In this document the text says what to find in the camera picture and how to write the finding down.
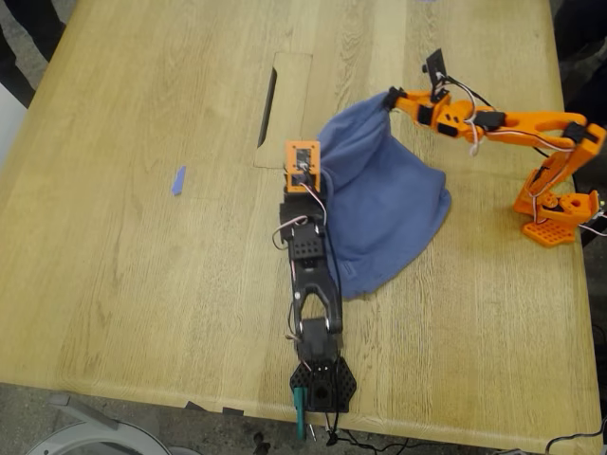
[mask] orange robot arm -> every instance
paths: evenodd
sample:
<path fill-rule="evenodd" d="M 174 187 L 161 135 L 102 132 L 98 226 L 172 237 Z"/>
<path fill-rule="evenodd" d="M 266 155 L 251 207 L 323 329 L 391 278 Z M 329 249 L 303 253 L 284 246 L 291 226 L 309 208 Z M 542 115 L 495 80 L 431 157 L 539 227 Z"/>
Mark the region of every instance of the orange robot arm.
<path fill-rule="evenodd" d="M 440 49 L 424 65 L 432 90 L 404 92 L 391 88 L 386 105 L 411 116 L 415 123 L 449 137 L 463 137 L 476 146 L 483 137 L 508 144 L 550 149 L 554 153 L 527 177 L 514 210 L 533 216 L 523 226 L 525 235 L 544 246 L 573 242 L 575 229 L 600 210 L 598 194 L 556 195 L 550 189 L 598 155 L 605 130 L 588 124 L 585 116 L 566 112 L 500 112 L 477 105 L 474 94 L 462 83 L 445 76 Z M 459 85 L 470 100 L 451 103 L 445 85 Z M 560 136 L 547 132 L 562 131 Z"/>

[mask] blue cloth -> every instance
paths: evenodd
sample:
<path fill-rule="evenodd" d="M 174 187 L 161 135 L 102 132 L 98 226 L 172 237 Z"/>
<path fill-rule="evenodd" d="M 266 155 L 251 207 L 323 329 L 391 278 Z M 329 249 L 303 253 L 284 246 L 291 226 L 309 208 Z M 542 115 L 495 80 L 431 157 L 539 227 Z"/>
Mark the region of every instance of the blue cloth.
<path fill-rule="evenodd" d="M 375 291 L 412 261 L 451 203 L 445 174 L 392 136 L 385 96 L 350 106 L 318 136 L 329 230 L 347 299 Z"/>

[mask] white wire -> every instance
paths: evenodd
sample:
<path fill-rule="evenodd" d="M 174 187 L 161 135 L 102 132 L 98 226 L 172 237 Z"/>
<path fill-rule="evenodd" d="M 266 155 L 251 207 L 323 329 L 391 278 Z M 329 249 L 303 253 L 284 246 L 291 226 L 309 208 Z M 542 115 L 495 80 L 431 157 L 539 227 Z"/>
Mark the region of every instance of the white wire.
<path fill-rule="evenodd" d="M 574 148 L 563 149 L 562 147 L 558 147 L 554 144 L 551 144 L 547 140 L 542 139 L 541 137 L 539 137 L 537 135 L 523 133 L 522 131 L 487 131 L 486 134 L 487 134 L 487 136 L 499 136 L 499 135 L 518 135 L 518 136 L 527 136 L 527 137 L 532 136 L 532 137 L 535 137 L 537 140 L 539 140 L 545 147 L 552 149 L 552 150 L 556 150 L 557 152 L 565 152 L 565 153 L 569 154 L 575 150 Z"/>
<path fill-rule="evenodd" d="M 567 165 L 567 163 L 563 164 L 561 170 L 554 177 L 552 177 L 549 181 L 547 181 L 546 183 L 544 183 L 541 190 L 539 190 L 535 194 L 531 194 L 531 191 L 527 192 L 527 194 L 529 195 L 529 197 L 533 200 L 533 202 L 532 202 L 532 204 L 533 204 L 533 222 L 536 225 L 540 225 L 541 223 L 543 223 L 544 221 L 546 221 L 545 219 L 543 219 L 540 222 L 538 222 L 538 212 L 537 212 L 537 208 L 536 208 L 537 199 L 538 199 L 539 196 L 542 195 L 542 193 L 546 190 L 546 188 L 549 185 L 552 185 L 555 181 L 557 181 L 559 179 L 559 177 L 561 176 L 562 172 L 565 170 L 565 166 L 566 165 Z"/>
<path fill-rule="evenodd" d="M 436 77 L 438 79 L 444 78 L 444 75 L 440 72 L 437 71 L 436 72 Z M 462 90 L 464 90 L 469 98 L 470 101 L 472 102 L 472 113 L 469 115 L 468 118 L 464 119 L 464 123 L 466 123 L 467 125 L 469 125 L 469 127 L 472 129 L 472 134 L 474 137 L 474 142 L 472 143 L 472 145 L 470 146 L 470 150 L 469 150 L 469 155 L 470 156 L 477 156 L 478 155 L 478 148 L 480 145 L 480 141 L 478 138 L 478 131 L 476 131 L 476 125 L 474 124 L 474 120 L 476 119 L 476 99 L 474 97 L 474 95 L 472 95 L 472 91 L 468 88 L 467 85 L 461 83 L 461 82 L 448 82 L 449 85 L 456 85 L 459 88 L 461 88 Z"/>
<path fill-rule="evenodd" d="M 289 220 L 286 223 L 282 223 L 280 226 L 276 227 L 276 230 L 274 230 L 274 232 L 272 232 L 272 243 L 274 244 L 274 246 L 276 246 L 278 248 L 276 241 L 274 240 L 277 232 L 279 232 L 282 228 L 286 228 L 287 226 L 293 225 L 295 223 L 303 222 L 303 221 L 307 221 L 307 215 L 296 216 L 292 220 Z"/>
<path fill-rule="evenodd" d="M 319 199 L 319 197 L 318 197 L 318 196 L 317 196 L 317 195 L 316 195 L 316 194 L 315 194 L 315 193 L 312 191 L 312 189 L 311 189 L 310 187 L 308 187 L 307 185 L 305 185 L 305 183 L 300 183 L 300 185 L 302 185 L 302 186 L 305 188 L 305 190 L 306 190 L 307 192 L 309 192 L 309 193 L 310 193 L 310 195 L 311 195 L 311 196 L 312 196 L 314 199 L 316 199 L 316 202 L 318 202 L 318 203 L 321 205 L 321 207 L 322 207 L 322 212 L 324 213 L 324 220 L 322 221 L 322 224 L 323 224 L 324 226 L 326 226 L 326 209 L 324 208 L 324 204 L 322 203 L 321 199 Z"/>
<path fill-rule="evenodd" d="M 587 227 L 585 225 L 579 225 L 580 228 L 583 229 L 587 229 L 590 230 L 591 232 L 594 232 L 596 235 L 600 235 L 601 237 L 607 237 L 607 234 L 603 233 L 603 232 L 598 232 L 597 230 L 592 229 L 591 227 Z"/>

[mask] table slot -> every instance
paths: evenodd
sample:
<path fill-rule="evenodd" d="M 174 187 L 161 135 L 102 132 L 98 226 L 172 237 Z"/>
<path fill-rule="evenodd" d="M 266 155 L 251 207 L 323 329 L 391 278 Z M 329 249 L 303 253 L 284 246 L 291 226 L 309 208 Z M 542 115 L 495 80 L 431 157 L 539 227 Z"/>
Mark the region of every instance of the table slot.
<path fill-rule="evenodd" d="M 255 167 L 282 169 L 285 141 L 302 139 L 311 65 L 310 54 L 277 52 L 274 56 L 259 144 L 255 151 Z"/>

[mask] cable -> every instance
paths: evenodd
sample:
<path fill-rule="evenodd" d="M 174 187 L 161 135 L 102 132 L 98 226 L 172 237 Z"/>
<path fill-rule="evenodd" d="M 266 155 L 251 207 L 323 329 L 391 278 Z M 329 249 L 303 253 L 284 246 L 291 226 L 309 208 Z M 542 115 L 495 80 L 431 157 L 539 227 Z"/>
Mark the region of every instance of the cable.
<path fill-rule="evenodd" d="M 290 334 L 286 334 L 285 337 L 286 337 L 286 339 L 300 341 L 300 338 L 297 335 L 295 335 L 295 331 L 293 330 L 293 327 L 291 326 L 291 315 L 292 314 L 293 314 L 293 300 L 291 301 L 291 304 L 288 305 L 288 315 L 286 315 L 286 326 L 288 327 L 288 331 L 290 332 Z"/>
<path fill-rule="evenodd" d="M 595 436 L 599 436 L 599 434 L 602 434 L 602 432 L 605 430 L 605 424 L 607 424 L 607 416 L 603 418 L 603 421 L 600 424 L 600 429 L 594 433 L 575 433 L 570 434 L 569 436 L 560 436 L 550 440 L 548 444 L 546 444 L 544 455 L 550 455 L 550 447 L 559 441 L 569 441 L 576 438 L 594 438 Z"/>
<path fill-rule="evenodd" d="M 556 150 L 557 152 L 571 153 L 575 150 L 574 147 L 569 147 L 569 148 L 565 149 L 565 148 L 556 146 L 556 145 L 548 142 L 547 140 L 545 140 L 543 137 L 534 135 L 533 133 L 528 133 L 526 131 L 516 131 L 516 130 L 486 131 L 485 134 L 487 136 L 499 136 L 499 135 L 532 136 L 532 137 L 535 137 L 537 140 L 539 140 L 547 148 Z"/>
<path fill-rule="evenodd" d="M 310 195 L 311 195 L 311 196 L 312 196 L 314 199 L 316 199 L 316 202 L 318 202 L 318 203 L 321 205 L 321 207 L 322 207 L 322 212 L 324 213 L 324 219 L 323 219 L 323 221 L 322 221 L 322 224 L 323 224 L 324 226 L 326 226 L 326 208 L 324 207 L 324 204 L 322 203 L 321 198 L 320 198 L 320 197 L 319 197 L 319 196 L 316 194 L 316 192 L 315 192 L 315 191 L 312 191 L 312 189 L 311 189 L 310 187 L 308 187 L 308 186 L 307 186 L 305 183 L 300 183 L 300 185 L 302 185 L 302 186 L 305 188 L 305 190 L 306 190 L 307 192 L 309 192 L 309 193 L 310 193 Z"/>
<path fill-rule="evenodd" d="M 558 171 L 557 174 L 554 177 L 552 177 L 550 180 L 548 180 L 546 183 L 544 183 L 543 187 L 538 192 L 536 192 L 535 194 L 531 194 L 531 191 L 527 191 L 527 194 L 532 199 L 531 204 L 533 205 L 533 222 L 536 225 L 540 225 L 541 223 L 543 223 L 544 221 L 546 221 L 546 219 L 544 218 L 543 220 L 541 220 L 540 222 L 538 222 L 538 208 L 537 208 L 538 197 L 542 195 L 542 193 L 546 190 L 546 188 L 548 188 L 550 185 L 552 185 L 554 182 L 556 182 L 559 179 L 559 177 L 561 177 L 561 174 L 565 170 L 566 166 L 567 166 L 567 163 L 565 162 L 562 165 L 561 170 Z"/>
<path fill-rule="evenodd" d="M 340 418 L 340 351 L 335 361 L 335 420 L 333 421 L 333 434 L 338 432 L 338 419 Z"/>
<path fill-rule="evenodd" d="M 509 448 L 508 450 L 497 450 L 491 455 L 506 455 L 507 453 L 523 453 L 519 448 Z"/>
<path fill-rule="evenodd" d="M 472 129 L 472 134 L 474 137 L 474 142 L 472 143 L 472 145 L 470 146 L 470 149 L 469 149 L 469 155 L 476 156 L 478 154 L 478 147 L 480 145 L 480 141 L 479 141 L 479 137 L 478 137 L 478 131 L 476 131 L 476 125 L 474 124 L 474 120 L 476 119 L 476 100 L 474 98 L 479 98 L 480 96 L 478 94 L 476 94 L 477 96 L 475 97 L 474 94 L 472 93 L 472 90 L 470 90 L 470 88 L 467 85 L 465 85 L 461 82 L 458 82 L 454 78 L 444 76 L 440 71 L 436 73 L 436 76 L 438 77 L 439 80 L 449 81 L 447 83 L 443 82 L 443 84 L 441 84 L 437 88 L 442 88 L 444 85 L 447 85 L 448 83 L 452 83 L 454 85 L 457 85 L 459 88 L 461 88 L 468 94 L 470 102 L 472 103 L 472 113 L 468 116 L 468 118 L 464 118 L 463 121 Z"/>
<path fill-rule="evenodd" d="M 348 435 L 348 438 L 338 438 L 338 441 L 344 441 L 346 443 L 349 443 L 350 446 L 356 446 L 358 448 L 363 448 L 365 450 L 372 450 L 373 453 L 375 455 L 377 455 L 378 453 L 382 453 L 385 452 L 386 450 L 388 450 L 391 447 L 400 447 L 400 450 L 395 454 L 395 455 L 399 455 L 400 453 L 402 453 L 402 451 L 407 448 L 407 444 L 409 443 L 409 438 L 407 438 L 404 442 L 404 444 L 401 443 L 392 443 L 392 444 L 388 444 L 387 446 L 385 446 L 384 448 L 377 448 L 371 444 L 365 444 L 365 443 L 360 443 L 357 438 L 354 437 L 354 435 L 347 429 L 345 429 L 343 431 L 344 433 L 346 433 Z"/>
<path fill-rule="evenodd" d="M 415 447 L 421 447 L 421 446 L 444 446 L 445 444 L 443 443 L 419 443 L 419 444 L 413 444 L 412 446 L 407 446 L 407 448 L 415 448 Z"/>
<path fill-rule="evenodd" d="M 490 107 L 491 109 L 493 109 L 494 111 L 496 110 L 495 107 L 489 102 L 487 101 L 485 98 L 483 98 L 481 95 L 479 95 L 478 93 L 476 93 L 474 90 L 472 90 L 470 87 L 468 87 L 467 85 L 465 85 L 462 82 L 459 82 L 458 80 L 456 80 L 454 77 L 452 76 L 447 76 L 447 80 L 450 81 L 451 83 L 453 83 L 454 85 L 459 86 L 460 88 L 464 89 L 464 87 L 466 87 L 466 89 L 469 90 L 469 92 L 472 94 L 473 97 L 475 97 L 476 99 L 482 101 L 484 104 L 486 104 L 488 107 Z M 549 155 L 545 154 L 544 152 L 542 152 L 542 150 L 540 150 L 537 147 L 532 147 L 533 150 L 535 150 L 538 154 L 540 154 L 541 156 L 548 158 Z"/>
<path fill-rule="evenodd" d="M 274 232 L 272 232 L 272 243 L 274 244 L 276 249 L 280 249 L 280 250 L 284 251 L 288 248 L 288 246 L 285 246 L 284 248 L 280 248 L 276 244 L 276 233 L 277 232 L 279 232 L 282 228 L 286 228 L 287 226 L 290 226 L 292 224 L 304 224 L 305 222 L 307 222 L 307 215 L 300 215 L 300 216 L 296 216 L 295 218 L 287 221 L 286 223 L 282 223 L 280 226 L 276 227 Z"/>
<path fill-rule="evenodd" d="M 483 97 L 481 97 L 478 93 L 476 93 L 474 90 L 472 90 L 470 87 L 468 87 L 464 83 L 459 82 L 458 80 L 456 80 L 455 78 L 452 78 L 451 76 L 447 76 L 447 80 L 454 83 L 455 85 L 465 86 L 470 91 L 470 93 L 472 94 L 473 97 L 482 101 L 484 104 L 489 106 L 491 109 L 495 110 L 495 108 L 491 105 L 491 103 L 489 101 L 485 100 Z"/>

